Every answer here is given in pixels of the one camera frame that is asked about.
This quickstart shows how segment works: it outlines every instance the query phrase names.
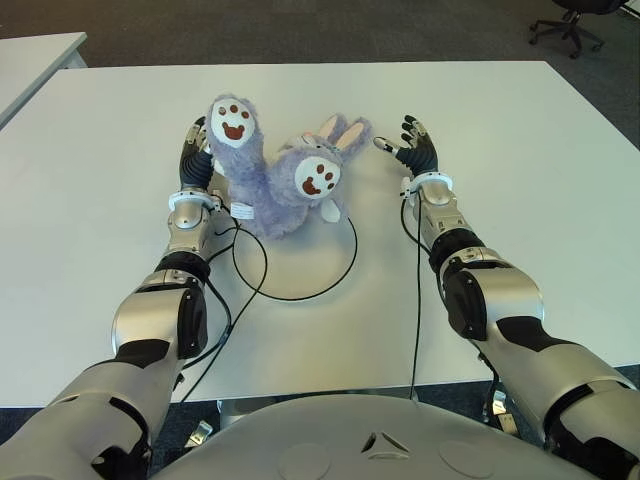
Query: purple stuffed bunny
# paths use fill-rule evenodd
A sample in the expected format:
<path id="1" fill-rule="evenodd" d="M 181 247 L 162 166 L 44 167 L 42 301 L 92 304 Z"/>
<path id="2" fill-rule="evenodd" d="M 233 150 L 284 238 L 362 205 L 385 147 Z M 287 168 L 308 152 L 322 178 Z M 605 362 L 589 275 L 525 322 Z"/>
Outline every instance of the purple stuffed bunny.
<path id="1" fill-rule="evenodd" d="M 335 114 L 317 135 L 305 133 L 289 140 L 270 168 L 269 185 L 275 200 L 283 205 L 307 205 L 319 210 L 323 220 L 338 222 L 346 216 L 343 204 L 345 165 L 369 143 L 371 124 L 359 118 L 347 127 Z"/>
<path id="2" fill-rule="evenodd" d="M 244 227 L 268 238 L 298 228 L 310 208 L 320 206 L 327 221 L 341 218 L 344 209 L 332 200 L 339 195 L 341 167 L 367 143 L 371 130 L 364 119 L 346 129 L 344 117 L 334 115 L 319 135 L 292 139 L 268 167 L 264 136 L 248 100 L 219 96 L 205 125 L 216 170 L 229 180 L 232 212 L 249 212 L 242 220 Z"/>

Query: white table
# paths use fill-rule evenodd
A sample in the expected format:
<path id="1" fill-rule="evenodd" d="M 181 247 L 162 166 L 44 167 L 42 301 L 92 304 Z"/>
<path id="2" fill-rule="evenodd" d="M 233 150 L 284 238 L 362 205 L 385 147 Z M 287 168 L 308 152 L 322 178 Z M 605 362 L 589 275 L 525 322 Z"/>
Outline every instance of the white table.
<path id="1" fill-rule="evenodd" d="M 549 332 L 615 365 L 640 361 L 640 153 L 547 64 L 66 70 L 0 132 L 1 405 L 42 405 L 112 355 L 113 313 L 166 245 L 185 131 L 230 90 L 257 105 L 268 154 L 336 110 L 390 138 L 405 113 L 420 116 L 469 222 L 540 285 Z M 406 172 L 373 146 L 356 158 L 345 177 L 360 240 L 351 274 L 302 304 L 256 299 L 193 400 L 409 383 L 416 249 L 398 216 Z M 346 247 L 319 245 L 312 268 L 272 250 L 282 261 L 271 259 L 271 287 L 337 268 L 350 237 L 332 232 Z M 418 383 L 488 378 L 450 329 L 423 260 Z M 213 278 L 237 312 L 250 291 L 228 257 Z M 224 317 L 210 300 L 214 338 Z M 198 372 L 188 373 L 176 398 Z"/>
<path id="2" fill-rule="evenodd" d="M 84 32 L 0 40 L 0 128 L 60 68 L 86 67 Z"/>

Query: black joint cover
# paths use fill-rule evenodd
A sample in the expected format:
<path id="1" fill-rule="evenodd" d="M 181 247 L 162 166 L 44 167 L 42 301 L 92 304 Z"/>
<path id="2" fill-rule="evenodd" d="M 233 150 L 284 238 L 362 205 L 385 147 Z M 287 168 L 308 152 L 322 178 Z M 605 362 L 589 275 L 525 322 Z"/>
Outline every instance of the black joint cover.
<path id="1" fill-rule="evenodd" d="M 200 288 L 189 288 L 178 310 L 178 358 L 193 358 L 207 345 L 207 305 Z"/>
<path id="2" fill-rule="evenodd" d="M 541 352 L 553 345 L 575 345 L 575 343 L 550 336 L 542 328 L 542 322 L 536 317 L 506 317 L 498 320 L 498 329 L 502 336 L 511 343 Z"/>
<path id="3" fill-rule="evenodd" d="M 162 260 L 156 267 L 155 271 L 160 270 L 182 270 L 183 272 L 190 273 L 202 283 L 204 283 L 209 274 L 211 273 L 211 267 L 201 257 L 195 253 L 190 252 L 175 252 L 170 253 Z"/>
<path id="4" fill-rule="evenodd" d="M 484 247 L 484 243 L 473 231 L 456 228 L 440 235 L 431 247 L 429 264 L 436 275 L 440 275 L 440 267 L 444 261 L 460 250 L 471 247 Z"/>
<path id="5" fill-rule="evenodd" d="M 444 285 L 449 324 L 462 338 L 487 339 L 487 308 L 482 289 L 466 271 L 451 275 Z"/>

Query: black cable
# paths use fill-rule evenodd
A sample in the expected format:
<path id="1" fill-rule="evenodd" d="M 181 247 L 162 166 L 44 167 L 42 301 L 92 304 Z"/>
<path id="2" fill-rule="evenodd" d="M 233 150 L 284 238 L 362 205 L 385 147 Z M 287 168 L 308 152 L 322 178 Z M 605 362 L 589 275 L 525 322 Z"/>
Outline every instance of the black cable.
<path id="1" fill-rule="evenodd" d="M 236 238 L 238 236 L 238 232 L 245 232 L 248 233 L 249 235 L 253 236 L 251 234 L 251 232 L 244 230 L 243 228 L 238 227 L 236 229 L 236 233 L 233 236 L 233 243 L 232 245 L 235 245 L 236 242 Z M 258 291 L 260 290 L 260 288 L 262 288 L 262 285 L 264 284 L 264 281 L 267 278 L 267 271 L 268 271 L 268 266 L 269 263 L 267 261 L 267 252 L 264 248 L 262 248 L 262 253 L 264 255 L 264 273 L 262 274 L 262 279 L 260 280 L 260 284 L 258 285 L 257 288 L 255 288 L 253 290 L 253 293 L 251 294 L 251 296 L 249 297 L 249 299 L 245 302 L 244 306 L 242 307 L 242 309 L 240 310 L 240 312 L 238 313 L 238 315 L 236 316 L 235 320 L 231 323 L 231 326 L 229 327 L 229 332 L 227 335 L 227 339 L 229 338 L 229 336 L 231 335 L 231 333 L 233 332 L 234 328 L 236 327 L 236 325 L 238 324 L 238 320 L 240 320 L 240 317 L 242 316 L 242 314 L 244 313 L 244 311 L 247 309 L 247 307 L 249 306 L 249 304 L 253 301 L 253 299 L 256 297 L 256 295 L 258 294 Z M 222 352 L 222 349 L 224 348 L 224 346 L 227 344 L 226 339 L 225 341 L 220 344 L 219 348 L 216 350 L 215 355 L 213 355 L 213 358 L 209 361 L 209 364 L 207 365 L 207 367 L 204 369 L 204 371 L 200 374 L 200 377 L 198 377 L 198 379 L 196 380 L 196 382 L 191 386 L 191 388 L 189 389 L 189 391 L 185 394 L 184 397 L 182 397 L 182 400 L 180 400 L 180 403 L 183 403 L 187 398 L 189 398 L 189 395 L 191 395 L 193 393 L 193 391 L 196 389 L 196 387 L 200 384 L 200 382 L 202 381 L 202 379 L 206 376 L 206 374 L 209 372 L 209 370 L 211 369 L 211 367 L 213 366 L 213 363 L 216 361 L 216 359 L 218 358 L 218 356 L 220 355 L 220 352 Z"/>
<path id="2" fill-rule="evenodd" d="M 429 250 L 429 247 L 427 247 L 424 243 L 418 241 L 418 239 L 416 237 L 413 236 L 413 234 L 409 231 L 409 229 L 407 228 L 407 224 L 404 220 L 404 206 L 407 203 L 407 199 L 403 199 L 402 200 L 402 205 L 400 206 L 400 223 L 402 224 L 402 228 L 404 229 L 404 233 L 407 234 L 407 236 L 413 240 L 416 243 L 420 244 L 420 248 L 422 248 L 425 252 L 427 252 L 427 255 L 431 255 L 431 250 Z M 422 204 L 420 204 L 418 206 L 419 211 L 422 210 Z M 420 227 L 418 227 L 418 236 L 420 236 Z"/>
<path id="3" fill-rule="evenodd" d="M 500 421 L 493 413 L 493 397 L 495 396 L 496 390 L 498 389 L 500 375 L 493 367 L 493 365 L 491 365 L 489 359 L 485 357 L 484 353 L 480 352 L 479 358 L 484 362 L 487 368 L 491 370 L 491 373 L 493 373 L 493 379 L 491 380 L 491 385 L 489 386 L 489 390 L 487 391 L 487 398 L 484 402 L 484 413 L 487 419 L 487 424 L 491 427 L 499 428 Z"/>
<path id="4" fill-rule="evenodd" d="M 418 194 L 418 236 L 420 235 L 420 227 L 422 224 L 422 201 L 420 199 L 420 194 Z M 402 219 L 404 220 L 404 200 L 402 202 Z M 420 324 L 421 324 L 421 314 L 422 314 L 422 291 L 420 286 L 420 259 L 422 257 L 422 252 L 420 249 L 423 247 L 422 243 L 416 241 L 418 246 L 418 266 L 417 266 L 417 283 L 418 283 L 418 321 L 416 324 L 416 343 L 413 347 L 413 366 L 411 369 L 411 388 L 409 389 L 409 400 L 413 399 L 413 392 L 415 391 L 416 385 L 416 366 L 418 364 L 418 346 L 420 344 Z"/>
<path id="5" fill-rule="evenodd" d="M 310 298 L 315 298 L 315 297 L 319 297 L 320 295 L 324 295 L 325 293 L 327 293 L 329 290 L 333 289 L 334 287 L 336 287 L 340 282 L 342 282 L 342 280 L 345 279 L 345 277 L 349 274 L 349 272 L 351 271 L 351 268 L 353 267 L 353 264 L 356 261 L 356 257 L 358 256 L 358 234 L 356 233 L 356 227 L 353 225 L 353 222 L 351 221 L 350 218 L 348 218 L 349 220 L 349 225 L 351 225 L 351 230 L 353 231 L 353 240 L 354 240 L 354 248 L 353 248 L 353 256 L 351 257 L 351 262 L 349 263 L 349 266 L 347 267 L 347 269 L 344 271 L 344 273 L 342 275 L 340 275 L 340 277 L 333 282 L 331 285 L 329 285 L 327 288 L 325 288 L 324 290 L 321 290 L 319 292 L 313 293 L 311 295 L 306 295 L 304 297 L 278 297 L 276 295 L 271 295 L 269 293 L 263 292 L 261 290 L 258 289 L 258 293 L 260 295 L 262 295 L 263 297 L 266 298 L 270 298 L 271 300 L 280 300 L 283 302 L 299 302 L 302 300 L 309 300 Z M 246 233 L 248 233 L 249 235 L 251 235 L 251 237 L 253 237 L 253 239 L 257 242 L 257 244 L 260 246 L 260 249 L 262 250 L 262 254 L 264 255 L 265 259 L 267 258 L 266 255 L 266 251 L 264 248 L 264 245 L 262 244 L 262 242 L 251 232 L 248 232 L 246 230 L 244 230 Z M 249 283 L 249 281 L 244 278 L 244 276 L 242 275 L 242 273 L 240 272 L 240 267 L 238 266 L 238 262 L 236 259 L 236 251 L 235 251 L 235 247 L 231 250 L 231 255 L 233 256 L 233 266 L 236 269 L 236 272 L 238 272 L 238 276 L 242 279 L 242 281 L 249 287 L 249 288 L 253 288 L 255 290 L 255 287 L 253 285 L 251 285 L 251 283 Z"/>

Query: plush paw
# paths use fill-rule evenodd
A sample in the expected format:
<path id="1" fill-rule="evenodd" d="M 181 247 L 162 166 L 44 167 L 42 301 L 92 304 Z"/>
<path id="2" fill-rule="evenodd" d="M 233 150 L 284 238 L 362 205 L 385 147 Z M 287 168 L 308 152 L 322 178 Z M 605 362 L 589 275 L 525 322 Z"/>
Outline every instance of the plush paw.
<path id="1" fill-rule="evenodd" d="M 325 198 L 320 204 L 320 216 L 325 222 L 338 223 L 342 212 L 331 198 Z"/>
<path id="2" fill-rule="evenodd" d="M 233 148 L 242 147 L 253 135 L 256 121 L 249 107 L 235 98 L 222 98 L 211 108 L 211 131 L 216 139 Z"/>
<path id="3" fill-rule="evenodd" d="M 313 200 L 329 195 L 339 180 L 340 167 L 322 157 L 305 158 L 294 175 L 300 195 Z"/>

